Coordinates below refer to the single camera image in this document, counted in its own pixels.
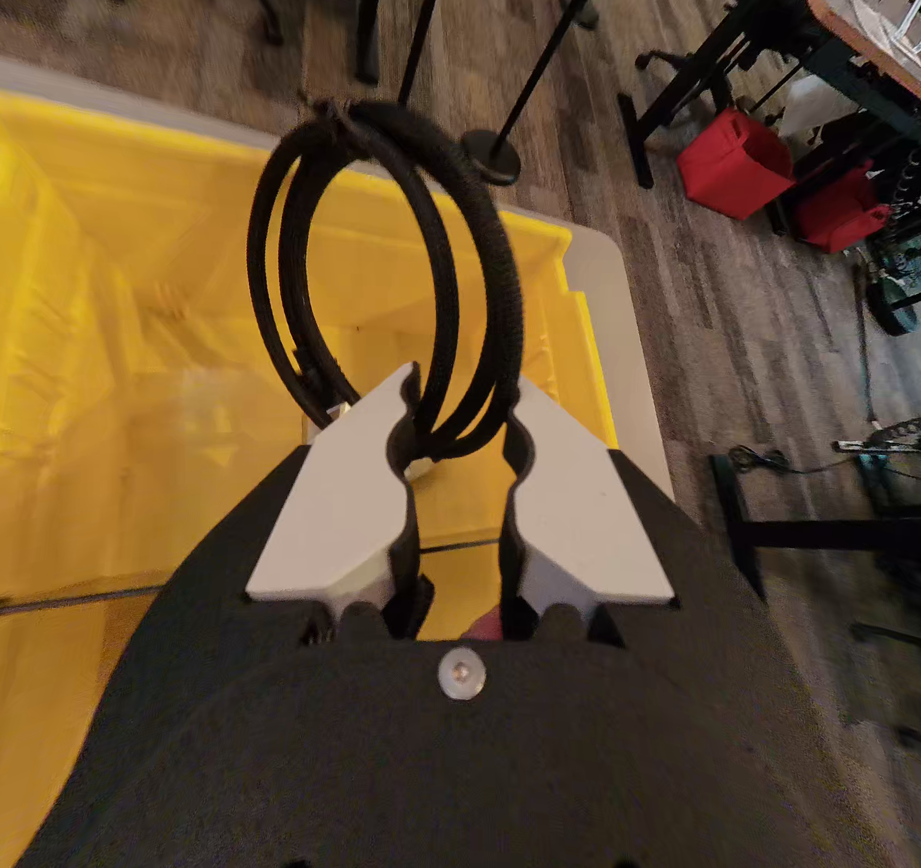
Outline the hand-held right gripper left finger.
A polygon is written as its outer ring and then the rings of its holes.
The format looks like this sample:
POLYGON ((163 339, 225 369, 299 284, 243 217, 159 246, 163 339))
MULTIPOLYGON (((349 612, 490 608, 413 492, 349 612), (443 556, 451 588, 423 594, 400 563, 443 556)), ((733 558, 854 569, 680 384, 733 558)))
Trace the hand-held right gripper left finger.
POLYGON ((416 458, 420 367, 405 363, 318 433, 249 576, 252 601, 352 604, 415 639, 434 599, 406 471, 416 458))

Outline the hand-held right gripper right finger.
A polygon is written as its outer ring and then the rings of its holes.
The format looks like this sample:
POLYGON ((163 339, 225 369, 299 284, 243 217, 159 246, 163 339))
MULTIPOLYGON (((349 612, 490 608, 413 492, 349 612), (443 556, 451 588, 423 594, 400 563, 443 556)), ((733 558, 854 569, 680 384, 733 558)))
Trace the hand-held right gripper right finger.
POLYGON ((568 607, 592 631, 608 605, 676 605, 616 465, 623 455, 525 377, 502 454, 514 475, 498 549, 505 639, 530 639, 554 606, 568 607))

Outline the yellow plastic bin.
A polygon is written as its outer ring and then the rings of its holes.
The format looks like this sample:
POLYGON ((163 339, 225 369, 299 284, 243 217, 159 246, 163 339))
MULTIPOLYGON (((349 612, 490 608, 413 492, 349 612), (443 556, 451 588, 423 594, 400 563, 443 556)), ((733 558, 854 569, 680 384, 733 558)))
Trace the yellow plastic bin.
MULTIPOLYGON (((248 293, 269 151, 2 93, 2 605, 164 583, 302 442, 248 293)), ((520 272, 523 374, 609 446, 614 421, 574 228, 501 214, 520 272)), ((340 173, 307 283, 330 350, 368 392, 428 372, 429 258, 396 183, 340 173)), ((498 536, 501 432, 413 484, 424 548, 498 536)), ((2 866, 75 763, 152 596, 2 617, 2 866)))

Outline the black tripod legs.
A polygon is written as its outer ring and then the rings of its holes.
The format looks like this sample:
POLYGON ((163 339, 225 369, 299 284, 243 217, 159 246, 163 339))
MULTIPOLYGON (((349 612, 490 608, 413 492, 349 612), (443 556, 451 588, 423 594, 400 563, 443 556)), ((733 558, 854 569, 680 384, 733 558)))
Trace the black tripod legs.
MULTIPOLYGON (((395 102, 378 102, 383 108, 405 109, 410 99, 419 59, 425 46, 437 0, 422 0, 416 18, 409 56, 395 102)), ((460 147, 476 171, 489 184, 508 187, 520 178, 521 158, 509 141, 510 134, 571 27, 584 18, 590 0, 567 0, 562 13, 537 58, 503 125, 498 130, 472 129, 461 136, 460 147)))

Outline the red fabric bag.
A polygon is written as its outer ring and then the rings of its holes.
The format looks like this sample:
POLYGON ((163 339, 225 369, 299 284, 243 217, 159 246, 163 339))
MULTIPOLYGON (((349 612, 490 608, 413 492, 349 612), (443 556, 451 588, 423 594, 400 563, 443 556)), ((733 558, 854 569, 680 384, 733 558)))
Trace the red fabric bag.
POLYGON ((825 253, 843 252, 883 229, 892 207, 881 202, 870 171, 874 161, 857 167, 802 200, 793 211, 793 230, 825 253))
POLYGON ((687 200, 738 221, 796 183, 784 141, 734 108, 717 115, 681 152, 677 166, 687 200))

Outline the wood-edged office desk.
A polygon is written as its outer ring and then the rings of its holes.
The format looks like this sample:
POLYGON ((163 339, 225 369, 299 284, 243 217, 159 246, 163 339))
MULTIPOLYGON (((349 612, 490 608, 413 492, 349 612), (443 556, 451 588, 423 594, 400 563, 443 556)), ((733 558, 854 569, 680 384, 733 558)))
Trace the wood-edged office desk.
POLYGON ((627 146, 640 187, 654 186, 646 144, 670 125, 697 92, 729 99, 731 62, 754 62, 766 51, 795 58, 802 68, 872 114, 895 136, 919 145, 919 63, 894 56, 862 27, 851 0, 734 0, 716 28, 690 55, 648 51, 635 65, 654 58, 674 69, 672 80, 644 114, 628 93, 617 97, 627 146))

